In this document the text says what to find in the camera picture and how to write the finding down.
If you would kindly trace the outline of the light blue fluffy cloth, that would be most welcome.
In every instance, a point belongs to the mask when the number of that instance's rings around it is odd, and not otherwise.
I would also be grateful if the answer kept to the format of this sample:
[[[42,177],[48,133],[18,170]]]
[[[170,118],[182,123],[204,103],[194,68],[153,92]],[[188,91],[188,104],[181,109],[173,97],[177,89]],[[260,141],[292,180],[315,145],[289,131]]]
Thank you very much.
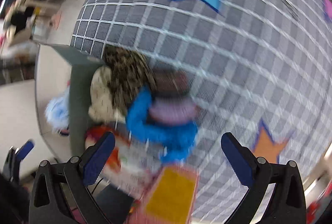
[[[58,131],[69,128],[69,87],[47,104],[44,115],[48,124]]]

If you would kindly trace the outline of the pink black striped sock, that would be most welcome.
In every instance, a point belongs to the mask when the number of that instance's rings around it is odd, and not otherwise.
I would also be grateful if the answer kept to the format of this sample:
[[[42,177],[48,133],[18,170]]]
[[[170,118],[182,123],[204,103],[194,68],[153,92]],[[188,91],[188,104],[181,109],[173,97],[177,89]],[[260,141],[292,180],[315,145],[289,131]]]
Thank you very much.
[[[160,98],[181,98],[189,93],[190,86],[185,72],[170,69],[154,71],[153,95]]]

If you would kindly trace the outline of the pink yellow cardboard box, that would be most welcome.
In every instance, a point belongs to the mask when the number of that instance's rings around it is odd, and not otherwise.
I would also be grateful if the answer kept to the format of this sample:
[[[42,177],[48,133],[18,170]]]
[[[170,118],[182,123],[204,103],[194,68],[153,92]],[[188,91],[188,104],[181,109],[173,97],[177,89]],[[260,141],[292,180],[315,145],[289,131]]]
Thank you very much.
[[[194,169],[164,167],[126,223],[190,223],[198,180]]]

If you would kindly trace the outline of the blue fuzzy cloth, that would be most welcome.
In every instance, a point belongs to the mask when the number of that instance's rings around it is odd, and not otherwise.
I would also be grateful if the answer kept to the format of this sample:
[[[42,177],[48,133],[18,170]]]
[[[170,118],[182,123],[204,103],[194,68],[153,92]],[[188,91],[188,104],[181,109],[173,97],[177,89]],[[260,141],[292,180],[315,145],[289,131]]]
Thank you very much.
[[[178,126],[148,123],[149,108],[152,104],[150,90],[143,87],[128,109],[126,128],[140,142],[149,141],[167,148],[166,155],[160,156],[162,163],[185,160],[195,144],[195,136],[198,132],[196,123],[193,120]]]

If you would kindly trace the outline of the green storage bin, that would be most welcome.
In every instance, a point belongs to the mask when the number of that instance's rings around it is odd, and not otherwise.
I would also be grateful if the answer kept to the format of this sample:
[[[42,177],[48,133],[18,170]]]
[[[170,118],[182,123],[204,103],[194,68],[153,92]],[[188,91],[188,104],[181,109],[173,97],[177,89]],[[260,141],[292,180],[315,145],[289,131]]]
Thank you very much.
[[[63,45],[40,44],[35,63],[35,101],[39,131],[60,162],[85,151],[85,133],[93,125],[88,115],[93,74],[103,61],[87,52]],[[56,133],[46,119],[47,104],[69,90],[69,135]]]

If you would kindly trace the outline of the leopard print scrunchie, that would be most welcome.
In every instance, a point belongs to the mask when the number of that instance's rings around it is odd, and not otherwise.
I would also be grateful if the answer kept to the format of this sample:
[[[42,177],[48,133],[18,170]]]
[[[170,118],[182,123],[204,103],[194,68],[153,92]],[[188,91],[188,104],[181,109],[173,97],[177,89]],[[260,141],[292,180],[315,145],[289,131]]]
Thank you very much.
[[[153,71],[144,55],[120,47],[106,46],[103,60],[110,68],[110,80],[106,84],[112,105],[126,116],[142,87],[155,90]]]

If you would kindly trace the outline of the purple pink sock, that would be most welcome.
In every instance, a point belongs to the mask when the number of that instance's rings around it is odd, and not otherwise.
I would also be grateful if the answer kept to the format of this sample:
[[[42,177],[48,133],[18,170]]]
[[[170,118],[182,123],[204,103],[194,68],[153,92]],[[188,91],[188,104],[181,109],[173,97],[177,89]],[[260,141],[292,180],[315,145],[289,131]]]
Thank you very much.
[[[199,111],[190,98],[156,98],[149,107],[149,116],[156,122],[170,126],[192,121]]]

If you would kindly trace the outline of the grey checked star rug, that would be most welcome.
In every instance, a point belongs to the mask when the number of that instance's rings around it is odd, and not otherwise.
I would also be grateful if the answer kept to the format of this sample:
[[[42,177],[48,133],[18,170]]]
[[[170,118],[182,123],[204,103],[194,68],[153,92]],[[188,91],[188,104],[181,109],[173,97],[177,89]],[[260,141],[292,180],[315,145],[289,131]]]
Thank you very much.
[[[187,72],[200,107],[194,219],[222,223],[245,188],[220,147],[268,133],[302,177],[331,143],[331,25],[322,0],[85,0],[70,44],[99,56],[136,49],[152,66]]]

